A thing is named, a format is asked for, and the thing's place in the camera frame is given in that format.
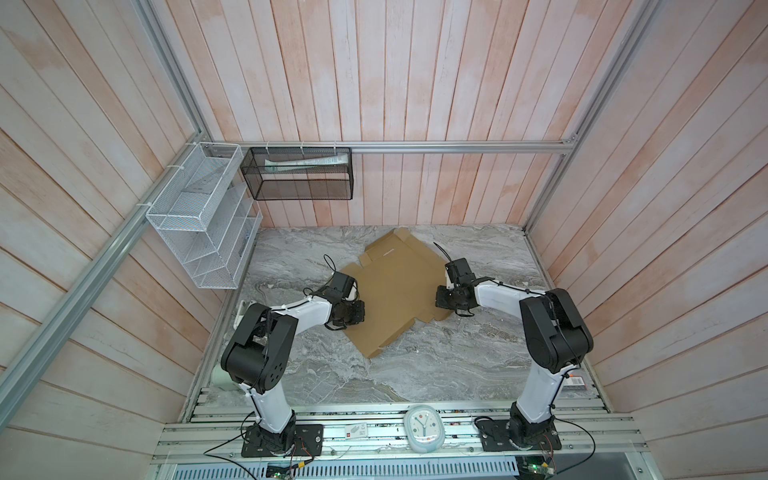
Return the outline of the brown cardboard box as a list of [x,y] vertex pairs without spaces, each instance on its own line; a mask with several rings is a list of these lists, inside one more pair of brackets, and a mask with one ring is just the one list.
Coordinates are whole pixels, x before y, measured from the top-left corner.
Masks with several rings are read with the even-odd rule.
[[444,265],[410,230],[396,228],[342,269],[356,279],[365,304],[364,321],[344,331],[364,357],[378,356],[417,321],[443,321],[453,314],[436,306],[437,288],[446,284]]

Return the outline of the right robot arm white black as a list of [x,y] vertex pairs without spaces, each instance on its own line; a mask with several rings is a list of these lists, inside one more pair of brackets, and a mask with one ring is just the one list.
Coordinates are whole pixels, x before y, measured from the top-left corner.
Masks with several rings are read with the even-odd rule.
[[512,443],[525,447],[552,428],[551,407],[566,377],[594,348],[592,334],[564,289],[537,292],[478,277],[464,258],[448,261],[445,272],[437,307],[464,317],[483,307],[522,322],[532,365],[523,393],[511,406],[507,431]]

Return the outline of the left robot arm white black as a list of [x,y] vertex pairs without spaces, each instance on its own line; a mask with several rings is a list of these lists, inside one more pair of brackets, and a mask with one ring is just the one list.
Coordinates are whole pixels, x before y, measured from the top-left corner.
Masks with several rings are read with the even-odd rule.
[[341,272],[297,302],[282,306],[254,302],[244,307],[220,368],[250,397],[261,430],[282,434],[294,422],[281,380],[296,336],[317,326],[345,330],[364,317],[357,280]]

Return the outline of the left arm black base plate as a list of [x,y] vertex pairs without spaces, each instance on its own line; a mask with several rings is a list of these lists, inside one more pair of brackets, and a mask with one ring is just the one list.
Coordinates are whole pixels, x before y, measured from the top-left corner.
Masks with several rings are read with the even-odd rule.
[[245,430],[241,449],[243,458],[320,456],[324,427],[312,424],[288,424],[282,433],[269,432],[258,425]]

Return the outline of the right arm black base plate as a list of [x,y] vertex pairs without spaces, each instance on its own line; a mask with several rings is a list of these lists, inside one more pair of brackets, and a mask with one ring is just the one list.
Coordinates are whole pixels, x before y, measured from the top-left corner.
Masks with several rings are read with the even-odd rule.
[[562,443],[553,419],[529,424],[524,418],[495,420],[487,416],[473,420],[485,452],[528,451],[533,449],[557,451]]

